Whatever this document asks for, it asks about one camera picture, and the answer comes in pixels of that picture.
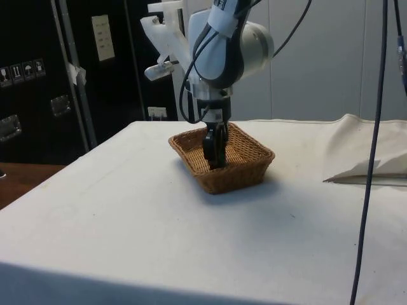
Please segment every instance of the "wicker basket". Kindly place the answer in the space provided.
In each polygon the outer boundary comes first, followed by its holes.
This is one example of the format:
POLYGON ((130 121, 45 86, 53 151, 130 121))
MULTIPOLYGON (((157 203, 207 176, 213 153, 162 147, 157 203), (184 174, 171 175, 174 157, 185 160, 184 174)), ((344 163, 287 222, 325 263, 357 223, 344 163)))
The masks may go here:
POLYGON ((169 140, 206 192, 223 194, 263 182, 265 172, 275 158, 274 152, 230 123, 226 147, 228 165, 210 170, 202 149, 206 133, 207 129, 202 128, 176 135, 169 140))

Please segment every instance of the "metal frame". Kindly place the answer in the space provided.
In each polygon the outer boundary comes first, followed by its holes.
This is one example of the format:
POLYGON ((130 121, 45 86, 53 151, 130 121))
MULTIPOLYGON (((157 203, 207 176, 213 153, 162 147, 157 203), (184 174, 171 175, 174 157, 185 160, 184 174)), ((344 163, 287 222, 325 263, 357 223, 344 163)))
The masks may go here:
MULTIPOLYGON (((66 0, 58 0, 58 1, 59 1, 60 10, 61 10, 62 23, 64 24, 66 39, 68 42, 69 54, 72 59, 72 64, 75 67, 80 67, 78 51, 76 50, 75 38, 73 35, 73 31, 72 31, 71 19, 69 18, 69 12, 68 12, 66 0)), ((76 82, 78 84, 77 87, 78 87, 78 91, 79 91, 79 99, 81 101, 83 116, 85 118, 86 129, 87 129, 89 141, 90 141, 90 148, 93 149, 97 146, 97 140, 96 140, 96 134, 95 134, 95 127, 93 126, 92 115, 90 113, 88 97, 86 95, 85 84, 83 83, 82 77, 77 77, 76 82)))
POLYGON ((62 52, 62 56, 64 58, 65 66, 66 66, 66 72, 67 72, 68 78, 70 80, 69 87, 71 89, 72 99, 73 99, 75 109, 76 109, 76 116, 78 117, 79 129, 81 130, 81 137, 82 137, 82 141, 83 141, 83 146, 85 147, 85 152, 87 153, 89 151, 88 139, 86 137, 85 127, 83 126, 82 114, 81 114, 81 110, 79 108, 78 98, 76 96, 76 92, 75 92, 73 83, 71 81, 72 77, 71 77, 71 73, 69 72, 68 56, 67 56, 67 53, 66 53, 64 37, 62 35, 62 29, 61 29, 60 22, 59 22, 57 5, 55 4, 55 0, 51 0, 51 6, 52 6, 53 17, 55 19, 55 25, 57 27, 61 52, 62 52))
POLYGON ((131 23, 130 23, 130 15, 128 13, 127 0, 124 0, 123 3, 124 3, 125 13, 126 13, 128 38, 130 40, 130 47, 132 49, 132 58, 133 58, 133 65, 134 65, 134 71, 135 71, 135 78, 136 78, 136 81, 137 81, 137 86, 139 87, 138 91, 139 91, 139 98, 140 98, 140 103, 141 103, 142 118, 145 121, 147 119, 147 117, 146 117, 146 106, 144 105, 144 100, 143 100, 142 93, 141 93, 141 88, 142 87, 141 87, 141 83, 140 83, 139 66, 137 65, 137 59, 135 57, 133 31, 132 31, 132 26, 131 26, 131 23))

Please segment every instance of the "black cable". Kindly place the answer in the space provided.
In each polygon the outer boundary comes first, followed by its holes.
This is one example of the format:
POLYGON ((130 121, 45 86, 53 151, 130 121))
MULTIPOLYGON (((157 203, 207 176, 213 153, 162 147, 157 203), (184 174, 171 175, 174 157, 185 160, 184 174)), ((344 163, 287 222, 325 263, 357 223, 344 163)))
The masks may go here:
POLYGON ((405 47, 404 47, 404 36, 403 36, 403 30, 401 28, 401 19, 400 19, 400 9, 399 9, 399 0, 394 0, 394 8, 396 10, 396 23, 397 23, 397 35, 399 36, 397 38, 397 48, 399 52, 399 56, 401 57, 401 65, 402 65, 402 76, 403 76, 403 85, 404 85, 404 91, 406 92, 407 96, 407 76, 405 73, 407 72, 407 62, 405 59, 405 47))
POLYGON ((401 30, 399 0, 394 0, 394 7, 396 9, 397 34, 398 36, 403 36, 403 32, 401 30))
POLYGON ((209 106, 206 107, 206 109, 204 110, 202 116, 199 117, 199 119, 197 121, 190 121, 190 119, 185 115, 184 112, 184 105, 183 105, 183 99, 184 99, 184 90, 186 87, 186 82, 188 81, 188 78, 191 74, 192 68, 195 65, 195 62, 197 62, 198 57, 201 55, 201 53, 204 51, 204 49, 207 47, 207 45, 214 40, 214 38, 218 35, 218 32, 215 32, 210 38, 208 38, 208 40, 206 40, 206 42, 201 46, 201 48, 197 51, 197 53, 195 54, 192 62, 190 63, 190 66, 188 67, 188 70, 185 72, 185 77, 183 80, 183 84, 181 85, 181 92, 179 93, 179 110, 181 112, 181 115, 183 116, 183 118, 185 119, 185 121, 191 123, 191 124, 198 124, 199 122, 201 122, 204 117, 208 114, 209 112, 209 106))
POLYGON ((303 14, 301 15, 300 19, 297 21, 297 24, 295 25, 294 29, 291 31, 290 35, 288 35, 288 38, 283 42, 281 47, 274 53, 273 57, 276 57, 281 52, 281 50, 284 49, 284 47, 291 40, 291 38, 294 36, 298 27, 301 25, 302 21, 304 20, 305 16, 307 15, 311 4, 312 4, 312 0, 308 0, 307 6, 305 7, 305 10, 304 10, 303 14))
POLYGON ((389 12, 389 2, 388 2, 388 0, 383 0, 382 59, 380 61, 380 79, 379 79, 378 96, 377 96, 375 129, 373 131, 373 140, 372 140, 371 152, 370 152, 368 178, 367 178, 367 182, 366 182, 366 193, 365 193, 365 197, 364 197, 364 204, 363 204, 363 211, 362 211, 361 230, 359 233, 359 246, 357 249, 357 262, 356 262, 356 269, 355 269, 355 278, 354 278, 354 285, 353 285, 353 289, 352 289, 352 297, 350 299, 350 305, 355 304, 357 288, 359 285, 359 278, 361 275, 364 232, 366 229, 366 221, 368 219, 371 184, 372 184, 372 180, 373 180, 373 169, 375 167, 376 148, 377 148, 378 134, 379 134, 379 129, 380 129, 380 120, 382 118, 383 87, 384 87, 386 56, 387 56, 388 12, 389 12))

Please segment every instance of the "table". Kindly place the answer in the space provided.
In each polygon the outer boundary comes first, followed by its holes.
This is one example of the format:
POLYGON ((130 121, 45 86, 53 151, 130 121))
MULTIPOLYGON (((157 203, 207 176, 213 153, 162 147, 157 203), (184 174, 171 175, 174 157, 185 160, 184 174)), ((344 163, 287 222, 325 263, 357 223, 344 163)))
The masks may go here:
MULTIPOLYGON (((134 123, 0 212, 5 304, 346 304, 364 188, 321 182, 324 124, 238 125, 277 155, 265 183, 205 194, 134 123)), ((358 304, 407 303, 407 192, 375 187, 358 304)))
POLYGON ((39 186, 65 166, 0 163, 6 176, 0 179, 0 210, 39 186))

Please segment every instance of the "sticker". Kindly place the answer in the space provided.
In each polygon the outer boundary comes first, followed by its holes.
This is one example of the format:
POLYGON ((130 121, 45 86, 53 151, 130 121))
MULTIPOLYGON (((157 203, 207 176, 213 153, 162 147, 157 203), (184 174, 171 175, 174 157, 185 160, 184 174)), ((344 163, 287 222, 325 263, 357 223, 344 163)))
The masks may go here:
POLYGON ((36 78, 36 73, 34 72, 34 65, 32 62, 23 62, 23 73, 26 81, 36 78))
POLYGON ((13 84, 8 67, 0 68, 0 88, 9 87, 13 84))
POLYGON ((109 16, 93 16, 92 25, 99 62, 114 58, 115 55, 112 35, 110 32, 109 16))
POLYGON ((45 66, 42 58, 34 60, 34 71, 38 78, 46 75, 45 66))
POLYGON ((13 79, 13 83, 18 84, 24 81, 24 74, 21 65, 11 65, 10 66, 11 78, 13 79))

